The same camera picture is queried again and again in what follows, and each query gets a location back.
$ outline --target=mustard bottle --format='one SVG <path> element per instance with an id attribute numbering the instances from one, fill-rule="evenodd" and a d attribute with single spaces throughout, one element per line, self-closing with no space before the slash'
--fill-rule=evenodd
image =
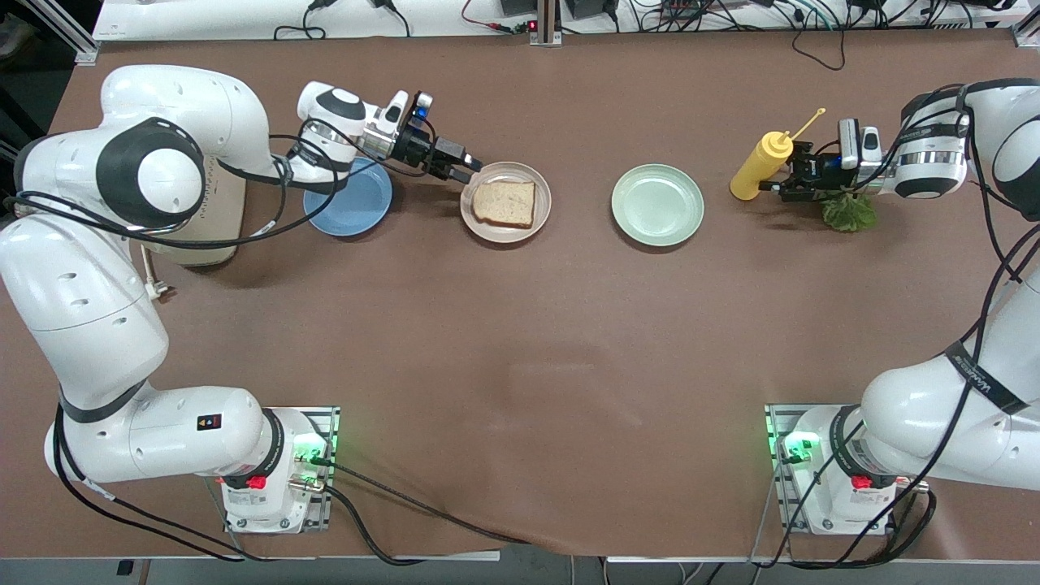
<path id="1" fill-rule="evenodd" d="M 789 131 L 766 132 L 740 166 L 740 170 L 733 175 L 733 179 L 729 182 L 729 192 L 744 201 L 758 197 L 758 182 L 772 177 L 787 162 L 787 158 L 795 152 L 795 141 L 826 111 L 825 108 L 817 109 L 794 136 L 788 135 Z"/>

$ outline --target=blue bowl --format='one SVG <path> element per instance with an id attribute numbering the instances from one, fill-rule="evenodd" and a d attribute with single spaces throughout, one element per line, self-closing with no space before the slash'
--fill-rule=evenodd
<path id="1" fill-rule="evenodd" d="M 329 235 L 358 235 L 380 223 L 390 208 L 393 187 L 390 175 L 381 164 L 361 156 L 354 159 L 350 177 L 332 203 L 311 218 L 311 224 Z M 304 192 L 304 211 L 311 213 L 329 198 L 326 194 Z"/>

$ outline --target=white robotic arm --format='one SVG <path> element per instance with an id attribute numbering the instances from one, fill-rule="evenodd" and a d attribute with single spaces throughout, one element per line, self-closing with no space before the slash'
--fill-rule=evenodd
<path id="1" fill-rule="evenodd" d="M 98 128 L 23 150 L 16 183 L 22 198 L 45 207 L 0 232 L 0 277 L 57 375 L 68 453 L 99 483 L 217 476 L 229 519 L 240 530 L 298 532 L 310 494 L 290 486 L 303 465 L 294 450 L 310 454 L 324 442 L 310 421 L 294 409 L 261 408 L 241 388 L 153 388 L 148 378 L 165 358 L 168 338 L 127 238 L 84 225 L 75 219 L 82 211 L 34 194 L 130 231 L 159 233 L 199 210 L 206 155 L 248 179 L 319 192 L 332 189 L 334 176 L 335 186 L 345 184 L 359 148 L 463 182 L 469 175 L 456 166 L 478 171 L 480 162 L 422 130 L 432 98 L 421 93 L 410 108 L 404 92 L 378 107 L 311 82 L 297 105 L 303 139 L 286 157 L 268 150 L 259 99 L 227 75 L 125 67 L 105 80 L 101 103 Z M 44 450 L 52 470 L 53 433 L 52 426 Z M 68 461 L 61 466 L 73 475 Z"/>
<path id="2" fill-rule="evenodd" d="M 934 92 L 911 101 L 903 119 L 886 157 L 889 168 L 868 157 L 857 170 L 857 185 L 939 197 L 961 185 L 969 160 L 1023 218 L 1040 220 L 1040 81 L 1003 79 Z M 970 138 L 977 152 L 969 151 Z M 844 142 L 842 150 L 855 151 Z M 862 405 L 808 410 L 782 444 L 800 493 L 809 492 L 820 474 L 804 505 L 809 529 L 863 531 L 894 498 L 896 478 L 916 477 L 929 465 L 965 383 L 970 393 L 929 476 L 1040 489 L 1038 332 L 1040 272 L 1034 272 L 988 317 L 978 361 L 971 335 L 927 362 L 878 376 Z M 834 464 L 823 469 L 832 456 Z"/>

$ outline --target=brown table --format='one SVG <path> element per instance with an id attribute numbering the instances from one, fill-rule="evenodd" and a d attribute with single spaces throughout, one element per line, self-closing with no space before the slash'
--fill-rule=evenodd
<path id="1" fill-rule="evenodd" d="M 546 177 L 542 232 L 487 246 L 462 223 L 458 185 L 395 178 L 392 212 L 357 239 L 303 227 L 218 269 L 160 258 L 179 292 L 159 309 L 171 349 L 152 381 L 341 405 L 342 461 L 555 552 L 742 557 L 771 472 L 763 404 L 855 402 L 880 372 L 934 355 L 970 324 L 995 261 L 970 186 L 879 201 L 877 229 L 843 235 L 813 206 L 735 200 L 730 176 L 764 131 L 797 128 L 820 106 L 828 113 L 808 139 L 830 141 L 855 116 L 887 144 L 916 94 L 1040 74 L 1007 30 L 852 33 L 840 73 L 791 52 L 790 37 L 597 35 L 562 50 L 476 37 L 122 45 L 75 71 L 52 129 L 94 127 L 102 80 L 127 63 L 238 77 L 274 132 L 296 130 L 312 79 L 376 103 L 400 87 L 432 93 L 443 135 Z M 836 58 L 835 36 L 804 42 Z M 686 171 L 705 194 L 700 231 L 667 253 L 634 246 L 610 219 L 615 181 L 651 161 Z M 277 192 L 251 185 L 248 197 L 250 232 Z M 1005 240 L 1024 229 L 996 211 Z M 186 554 L 62 491 L 42 448 L 54 376 L 6 296 L 0 323 L 0 554 Z M 935 483 L 939 512 L 914 556 L 1040 559 L 1040 493 Z M 113 490 L 219 532 L 199 478 Z M 357 503 L 393 554 L 496 545 L 367 492 Z M 775 509 L 769 518 L 763 554 L 780 536 Z M 338 508 L 328 534 L 244 543 L 272 556 L 365 552 Z M 829 556 L 841 543 L 796 539 L 795 552 Z"/>

